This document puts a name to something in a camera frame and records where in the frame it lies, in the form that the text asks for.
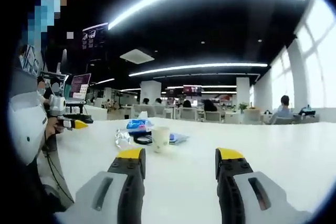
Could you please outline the person's left hand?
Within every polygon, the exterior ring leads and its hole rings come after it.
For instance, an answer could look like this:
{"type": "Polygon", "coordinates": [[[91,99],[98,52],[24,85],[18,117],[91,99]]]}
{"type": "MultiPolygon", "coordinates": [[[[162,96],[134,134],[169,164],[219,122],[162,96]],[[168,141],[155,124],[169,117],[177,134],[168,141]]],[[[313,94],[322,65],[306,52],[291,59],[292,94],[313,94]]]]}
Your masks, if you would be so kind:
{"type": "Polygon", "coordinates": [[[60,125],[59,121],[55,117],[48,118],[46,128],[45,128],[45,137],[48,139],[52,135],[62,133],[64,128],[60,125]]]}

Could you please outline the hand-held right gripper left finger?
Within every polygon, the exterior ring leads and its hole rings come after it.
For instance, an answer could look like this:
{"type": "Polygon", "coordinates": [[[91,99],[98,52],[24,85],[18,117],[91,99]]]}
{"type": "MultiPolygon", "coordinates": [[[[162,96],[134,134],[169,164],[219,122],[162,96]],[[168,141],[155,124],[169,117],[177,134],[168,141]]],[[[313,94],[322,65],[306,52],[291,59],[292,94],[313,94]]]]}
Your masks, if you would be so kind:
{"type": "Polygon", "coordinates": [[[145,194],[144,148],[119,152],[106,172],[99,172],[76,193],[78,223],[141,223],[145,194]]]}

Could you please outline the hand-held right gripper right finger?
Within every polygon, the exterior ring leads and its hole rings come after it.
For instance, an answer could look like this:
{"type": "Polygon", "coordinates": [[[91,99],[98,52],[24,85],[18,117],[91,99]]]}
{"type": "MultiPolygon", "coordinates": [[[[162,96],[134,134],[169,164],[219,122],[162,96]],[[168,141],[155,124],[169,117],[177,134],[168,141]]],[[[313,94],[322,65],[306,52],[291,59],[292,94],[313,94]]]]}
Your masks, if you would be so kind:
{"type": "Polygon", "coordinates": [[[286,192],[255,172],[235,150],[217,148],[215,176],[222,223],[308,223],[311,214],[296,210],[286,192]]]}

